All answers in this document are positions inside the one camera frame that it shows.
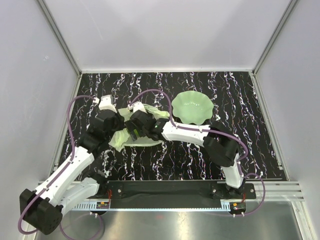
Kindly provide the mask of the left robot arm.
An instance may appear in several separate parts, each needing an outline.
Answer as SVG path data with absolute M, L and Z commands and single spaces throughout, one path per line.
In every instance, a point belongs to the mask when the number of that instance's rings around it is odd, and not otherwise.
M 89 197 L 103 198 L 108 193 L 104 178 L 95 172 L 72 188 L 69 186 L 109 147 L 115 132 L 123 127 L 124 118 L 117 110 L 102 110 L 85 134 L 78 141 L 71 142 L 71 154 L 56 171 L 34 190 L 25 189 L 20 194 L 20 233 L 28 234 L 22 228 L 22 222 L 25 221 L 36 231 L 49 235 L 76 205 Z

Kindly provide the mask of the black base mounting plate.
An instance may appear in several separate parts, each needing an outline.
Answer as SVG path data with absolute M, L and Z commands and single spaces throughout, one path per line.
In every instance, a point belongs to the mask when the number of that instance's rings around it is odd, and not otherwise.
M 112 209 L 217 209 L 222 201 L 255 200 L 252 183 L 227 189 L 219 180 L 109 181 Z

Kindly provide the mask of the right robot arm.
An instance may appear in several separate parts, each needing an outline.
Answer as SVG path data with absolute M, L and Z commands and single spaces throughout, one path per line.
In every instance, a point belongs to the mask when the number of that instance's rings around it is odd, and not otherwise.
M 226 196 L 236 199 L 245 194 L 245 179 L 238 164 L 240 143 L 235 136 L 223 132 L 221 124 L 181 124 L 167 118 L 156 119 L 138 110 L 124 125 L 133 141 L 147 137 L 153 141 L 185 142 L 204 148 L 211 162 L 222 168 Z

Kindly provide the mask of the light green plastic bag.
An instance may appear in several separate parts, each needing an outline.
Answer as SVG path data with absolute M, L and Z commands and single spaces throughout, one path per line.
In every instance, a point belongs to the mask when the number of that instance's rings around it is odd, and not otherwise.
M 158 108 L 149 104 L 142 104 L 148 114 L 152 114 L 155 119 L 164 118 L 169 119 L 170 114 L 168 111 L 159 110 Z M 120 152 L 125 147 L 152 147 L 161 144 L 162 140 L 152 140 L 147 136 L 138 136 L 135 139 L 132 138 L 129 130 L 125 127 L 122 130 L 118 130 L 113 134 L 110 142 L 111 147 Z

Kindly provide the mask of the light green wavy bowl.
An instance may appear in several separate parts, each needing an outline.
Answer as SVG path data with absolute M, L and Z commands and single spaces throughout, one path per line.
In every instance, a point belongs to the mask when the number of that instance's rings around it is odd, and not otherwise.
M 183 124 L 202 125 L 213 116 L 214 104 L 204 93 L 180 92 L 171 102 L 173 116 Z

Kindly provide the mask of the aluminium frame rail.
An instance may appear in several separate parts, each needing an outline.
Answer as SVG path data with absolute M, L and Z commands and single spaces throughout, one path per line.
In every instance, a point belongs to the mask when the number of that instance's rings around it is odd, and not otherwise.
M 65 57 L 67 58 L 69 64 L 71 65 L 73 71 L 75 72 L 75 74 L 79 77 L 82 73 L 82 70 L 80 69 L 80 67 L 78 66 L 72 52 L 70 51 L 47 3 L 45 0 L 36 0 L 36 3 L 38 4 L 41 12 L 43 13 L 49 28 L 51 29 L 53 35 L 55 36 L 60 48 L 62 49 Z

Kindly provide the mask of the green fruit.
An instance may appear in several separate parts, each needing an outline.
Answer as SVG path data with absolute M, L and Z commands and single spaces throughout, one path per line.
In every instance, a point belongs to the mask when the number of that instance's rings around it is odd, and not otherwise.
M 138 132 L 137 129 L 134 129 L 133 132 L 134 132 L 135 135 L 139 136 L 139 132 Z

